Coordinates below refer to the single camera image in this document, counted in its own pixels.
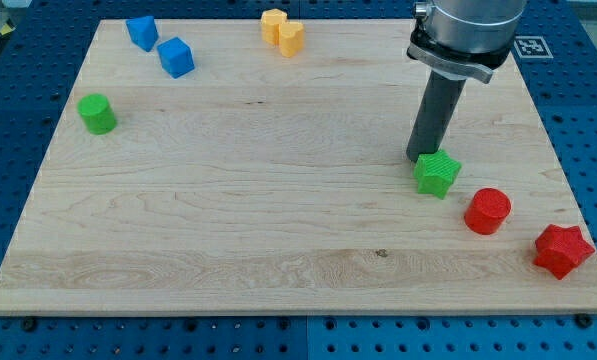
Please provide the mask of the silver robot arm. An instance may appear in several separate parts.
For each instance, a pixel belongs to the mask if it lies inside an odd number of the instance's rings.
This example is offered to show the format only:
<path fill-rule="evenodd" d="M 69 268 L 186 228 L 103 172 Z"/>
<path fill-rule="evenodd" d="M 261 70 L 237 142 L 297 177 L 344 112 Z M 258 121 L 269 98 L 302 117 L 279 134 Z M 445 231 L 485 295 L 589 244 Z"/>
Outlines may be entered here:
<path fill-rule="evenodd" d="M 426 0 L 413 6 L 407 55 L 453 81 L 489 83 L 506 60 L 526 0 Z"/>

